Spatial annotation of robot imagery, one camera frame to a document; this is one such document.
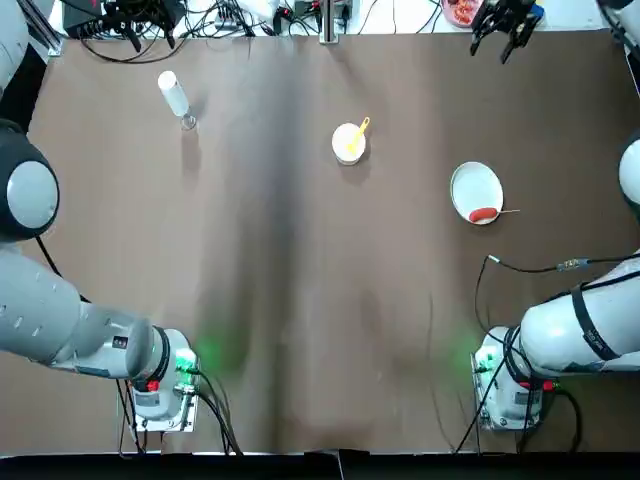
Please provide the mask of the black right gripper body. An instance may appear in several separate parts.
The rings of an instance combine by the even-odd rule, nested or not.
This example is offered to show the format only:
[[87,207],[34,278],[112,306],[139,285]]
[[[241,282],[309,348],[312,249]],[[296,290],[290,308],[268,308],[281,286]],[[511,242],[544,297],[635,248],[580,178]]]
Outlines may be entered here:
[[543,8],[534,0],[485,1],[484,24],[495,30],[512,30],[521,24],[535,26],[543,18]]

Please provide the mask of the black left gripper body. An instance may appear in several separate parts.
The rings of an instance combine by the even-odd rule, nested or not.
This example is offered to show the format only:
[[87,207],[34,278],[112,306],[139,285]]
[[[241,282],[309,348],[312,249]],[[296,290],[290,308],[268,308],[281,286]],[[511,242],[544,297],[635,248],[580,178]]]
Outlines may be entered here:
[[183,3],[174,0],[105,1],[104,9],[124,22],[177,23],[183,17]]

